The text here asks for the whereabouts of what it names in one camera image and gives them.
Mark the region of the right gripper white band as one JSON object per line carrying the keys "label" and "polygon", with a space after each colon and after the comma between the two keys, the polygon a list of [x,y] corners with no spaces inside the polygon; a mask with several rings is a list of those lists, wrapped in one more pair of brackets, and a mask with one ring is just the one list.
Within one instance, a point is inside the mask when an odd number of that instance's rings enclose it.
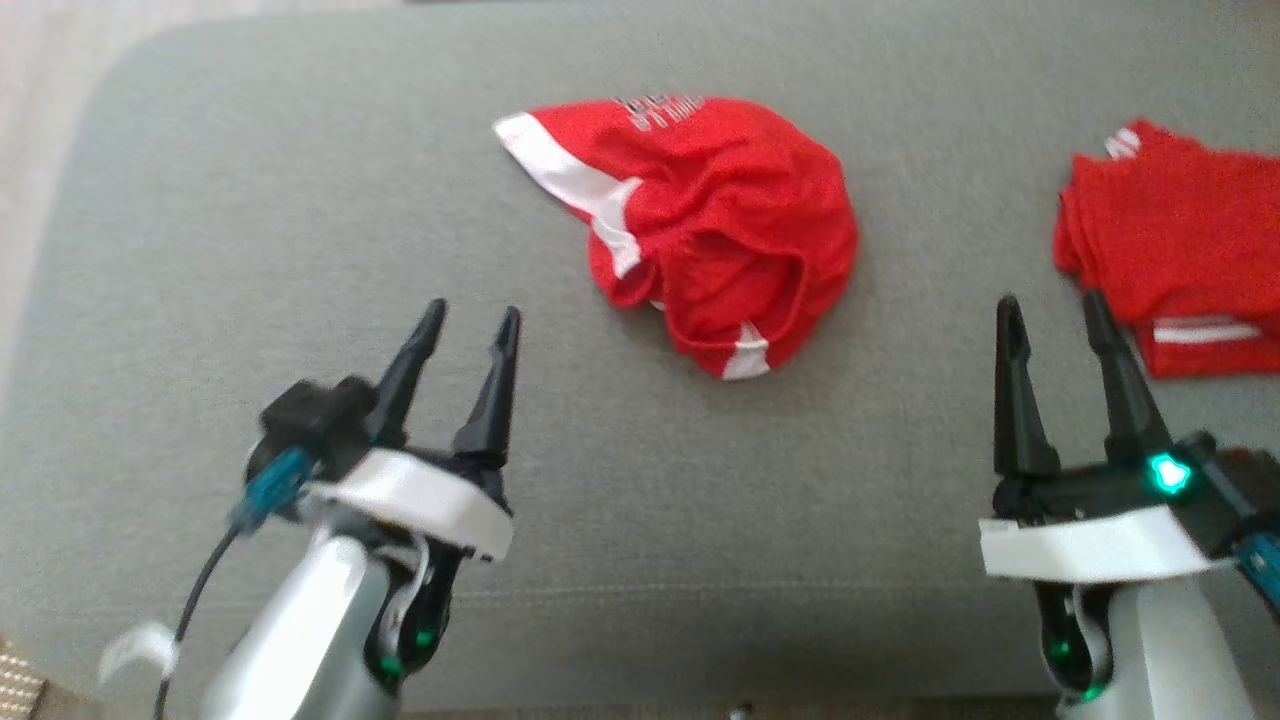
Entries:
{"label": "right gripper white band", "polygon": [[1102,585],[1190,577],[1222,564],[1238,519],[1243,450],[1207,433],[1172,445],[1103,293],[1085,291],[1082,309],[1103,378],[1108,462],[1059,474],[1028,369],[1021,306],[1011,293],[997,304],[993,465],[997,475],[1015,478],[997,484],[995,516],[978,523],[986,574]]}

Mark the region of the red Bulls 23 jersey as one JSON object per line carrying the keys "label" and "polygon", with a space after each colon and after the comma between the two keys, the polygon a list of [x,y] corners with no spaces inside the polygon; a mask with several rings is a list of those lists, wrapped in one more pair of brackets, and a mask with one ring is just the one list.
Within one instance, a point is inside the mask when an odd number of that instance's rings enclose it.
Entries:
{"label": "red Bulls 23 jersey", "polygon": [[1052,259],[1098,290],[1157,379],[1280,375],[1280,155],[1139,118],[1076,155]]}

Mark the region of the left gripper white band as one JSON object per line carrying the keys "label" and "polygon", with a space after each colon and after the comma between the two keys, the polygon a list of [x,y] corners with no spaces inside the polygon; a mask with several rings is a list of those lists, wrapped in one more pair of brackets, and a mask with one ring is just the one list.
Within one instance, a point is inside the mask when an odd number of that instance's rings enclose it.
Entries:
{"label": "left gripper white band", "polygon": [[[311,480],[298,497],[298,521],[312,544],[347,537],[369,551],[435,541],[488,562],[507,557],[513,518],[480,486],[401,448],[407,441],[419,379],[434,355],[448,313],[434,299],[378,383],[369,414],[372,448],[351,450]],[[518,375],[522,314],[508,306],[489,347],[490,366],[452,452],[490,470],[506,466]]]}

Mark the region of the beige woven rug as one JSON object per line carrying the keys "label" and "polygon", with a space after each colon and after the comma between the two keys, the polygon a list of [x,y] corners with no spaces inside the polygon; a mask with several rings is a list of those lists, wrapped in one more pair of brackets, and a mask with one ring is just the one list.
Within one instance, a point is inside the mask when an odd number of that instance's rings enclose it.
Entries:
{"label": "beige woven rug", "polygon": [[49,680],[0,635],[0,720],[35,720]]}

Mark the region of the grey fabric sofa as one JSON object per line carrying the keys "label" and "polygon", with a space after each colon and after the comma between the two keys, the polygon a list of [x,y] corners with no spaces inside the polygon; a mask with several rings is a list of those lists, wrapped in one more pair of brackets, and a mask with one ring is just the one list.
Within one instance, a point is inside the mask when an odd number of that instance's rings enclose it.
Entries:
{"label": "grey fabric sofa", "polygon": [[[622,94],[745,97],[841,160],[854,278],[722,382],[611,307],[584,227],[492,131]],[[444,447],[524,313],[508,559],[460,574],[408,708],[1039,694],[986,577],[995,306],[1065,462],[1106,414],[1050,247],[1074,152],[1133,117],[1280,152],[1280,1],[466,3],[188,26],[100,79],[0,407],[0,632],[99,693],[177,619],[261,409],[376,378],[451,311],[410,438]]]}

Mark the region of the red shorts with white stripes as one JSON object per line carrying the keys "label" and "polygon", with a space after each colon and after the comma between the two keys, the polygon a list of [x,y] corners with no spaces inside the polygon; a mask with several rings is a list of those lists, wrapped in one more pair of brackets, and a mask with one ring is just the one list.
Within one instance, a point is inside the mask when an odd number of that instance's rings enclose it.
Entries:
{"label": "red shorts with white stripes", "polygon": [[833,151],[739,97],[604,97],[493,124],[588,229],[605,300],[650,306],[722,380],[792,360],[850,284],[860,232]]}

